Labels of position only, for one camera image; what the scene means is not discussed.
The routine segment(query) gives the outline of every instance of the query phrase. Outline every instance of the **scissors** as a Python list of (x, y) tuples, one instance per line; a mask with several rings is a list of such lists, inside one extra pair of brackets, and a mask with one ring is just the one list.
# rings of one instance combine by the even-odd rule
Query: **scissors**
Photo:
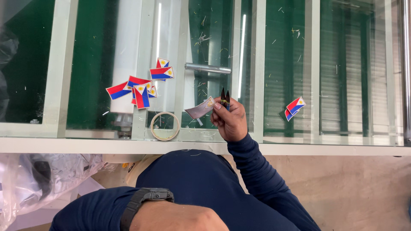
[(224, 93), (224, 88), (221, 91), (221, 101), (220, 101), (221, 105), (223, 105), (227, 111), (230, 111), (230, 93), (227, 90), (227, 95)]

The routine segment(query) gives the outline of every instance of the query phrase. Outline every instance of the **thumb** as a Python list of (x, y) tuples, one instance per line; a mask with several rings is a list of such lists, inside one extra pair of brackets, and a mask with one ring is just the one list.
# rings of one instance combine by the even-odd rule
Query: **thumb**
[(233, 114), (231, 114), (225, 107), (223, 107), (219, 103), (214, 104), (214, 111), (217, 113), (217, 115), (224, 120), (224, 122), (232, 121)]

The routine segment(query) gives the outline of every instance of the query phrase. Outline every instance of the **navy long-sleeve shirt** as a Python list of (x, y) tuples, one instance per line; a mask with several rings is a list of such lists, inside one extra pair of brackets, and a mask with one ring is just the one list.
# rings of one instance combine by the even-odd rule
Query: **navy long-sleeve shirt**
[(249, 135), (228, 142), (250, 194), (230, 164), (205, 150), (173, 151), (155, 160), (136, 187), (101, 189), (71, 202), (53, 219), (50, 231), (120, 230), (120, 218), (141, 187), (168, 188), (175, 203), (213, 209), (231, 231), (320, 230)]

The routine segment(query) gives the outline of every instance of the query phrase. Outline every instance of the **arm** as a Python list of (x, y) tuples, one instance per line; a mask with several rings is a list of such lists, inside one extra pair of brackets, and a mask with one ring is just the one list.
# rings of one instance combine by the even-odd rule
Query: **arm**
[(228, 142), (227, 146), (251, 195), (285, 216), (300, 230), (320, 230), (250, 135), (241, 141)]
[(124, 209), (137, 190), (117, 187), (81, 196), (56, 214), (50, 231), (119, 231)]
[[(50, 231), (120, 231), (120, 220), (139, 188), (101, 189), (71, 202), (53, 219)], [(134, 216), (130, 231), (222, 230), (221, 218), (210, 208), (178, 205), (168, 201), (146, 201)]]
[(294, 223), (300, 230), (320, 230), (283, 178), (261, 154), (257, 142), (247, 132), (247, 119), (242, 104), (230, 98), (230, 111), (219, 103), (214, 105), (210, 116), (220, 135), (227, 141), (244, 183), (261, 202), (275, 209)]

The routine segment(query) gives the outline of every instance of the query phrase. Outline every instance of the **sleeve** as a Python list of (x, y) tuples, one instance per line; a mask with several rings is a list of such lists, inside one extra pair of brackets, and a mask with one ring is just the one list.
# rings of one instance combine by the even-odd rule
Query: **sleeve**
[(79, 197), (56, 214), (50, 231), (120, 231), (120, 219), (133, 187), (100, 189)]
[(249, 134), (241, 141), (228, 142), (227, 147), (251, 195), (275, 209), (301, 231), (320, 230)]

